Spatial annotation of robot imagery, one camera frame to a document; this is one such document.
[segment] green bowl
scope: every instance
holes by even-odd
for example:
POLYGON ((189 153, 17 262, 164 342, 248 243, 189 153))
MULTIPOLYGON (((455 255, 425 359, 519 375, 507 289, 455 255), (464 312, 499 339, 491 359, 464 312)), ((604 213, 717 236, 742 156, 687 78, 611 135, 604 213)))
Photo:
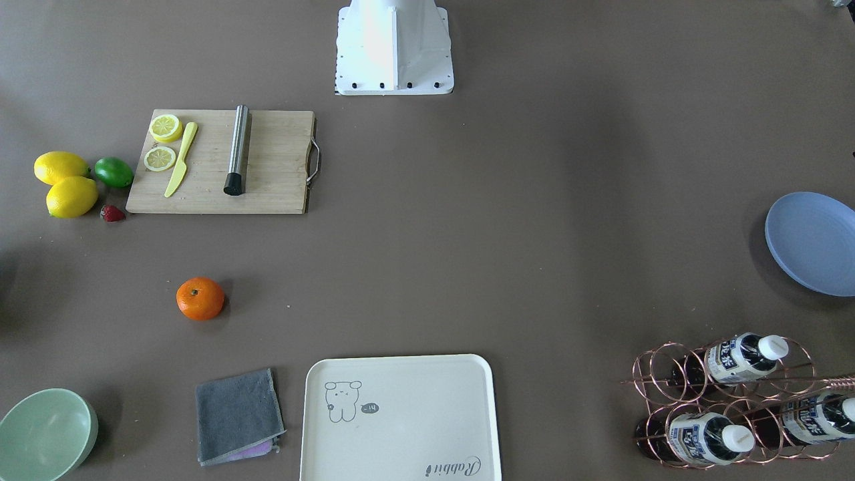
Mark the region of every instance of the green bowl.
POLYGON ((98 420, 82 397, 45 389, 0 421, 0 481, 54 481, 86 459, 98 420))

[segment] gray towel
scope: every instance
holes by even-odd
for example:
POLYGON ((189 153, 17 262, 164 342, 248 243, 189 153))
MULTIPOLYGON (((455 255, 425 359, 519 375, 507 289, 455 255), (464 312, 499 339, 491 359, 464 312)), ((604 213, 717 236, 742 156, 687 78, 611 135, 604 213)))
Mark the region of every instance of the gray towel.
POLYGON ((199 384, 196 412, 202 466, 278 451, 285 432, 269 368, 199 384))

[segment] strawberry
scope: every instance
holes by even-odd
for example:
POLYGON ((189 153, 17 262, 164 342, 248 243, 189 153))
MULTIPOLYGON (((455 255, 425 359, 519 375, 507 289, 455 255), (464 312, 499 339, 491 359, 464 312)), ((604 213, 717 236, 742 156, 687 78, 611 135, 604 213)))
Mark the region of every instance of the strawberry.
POLYGON ((105 205, 101 208, 101 218, 108 223, 114 223, 125 220, 125 212, 115 205, 105 205))

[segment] bottle label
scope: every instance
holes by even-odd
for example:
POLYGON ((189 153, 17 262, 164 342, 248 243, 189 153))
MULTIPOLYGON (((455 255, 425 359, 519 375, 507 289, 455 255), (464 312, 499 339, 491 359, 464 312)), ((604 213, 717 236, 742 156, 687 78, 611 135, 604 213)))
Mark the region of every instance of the bottle label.
POLYGON ((781 415, 787 431, 809 444, 855 439, 855 435, 836 430, 825 418, 822 403, 829 395, 831 393, 823 393, 788 402, 781 415))
POLYGON ((706 352, 706 367, 710 376, 719 383, 741 383, 763 377, 770 371, 759 371, 742 355, 742 340, 752 333, 746 332, 728 341, 716 344, 706 352))
POLYGON ((719 414, 682 414, 671 419, 668 444, 677 457, 692 466, 727 465, 733 462, 717 458, 707 446, 704 437, 706 423, 716 416, 719 414))

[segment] yellow lemon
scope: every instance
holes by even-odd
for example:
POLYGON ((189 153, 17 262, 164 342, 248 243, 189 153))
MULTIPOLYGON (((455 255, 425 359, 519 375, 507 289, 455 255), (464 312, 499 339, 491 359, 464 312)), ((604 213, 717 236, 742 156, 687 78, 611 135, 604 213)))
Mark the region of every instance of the yellow lemon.
POLYGON ((175 165, 175 151, 169 147, 158 146, 145 153, 145 167, 152 172, 160 172, 175 165))
POLYGON ((40 155, 32 170, 40 181, 53 186, 66 177, 86 176, 89 174, 89 165, 77 154, 54 151, 40 155))
POLYGON ((175 142, 181 138, 184 126, 181 125, 178 117, 172 114, 163 114, 151 119, 149 132, 158 142, 175 142))
POLYGON ((67 219, 86 214, 98 200, 98 189, 93 179, 78 175, 66 177, 50 188, 47 197, 48 212, 53 217, 67 219))

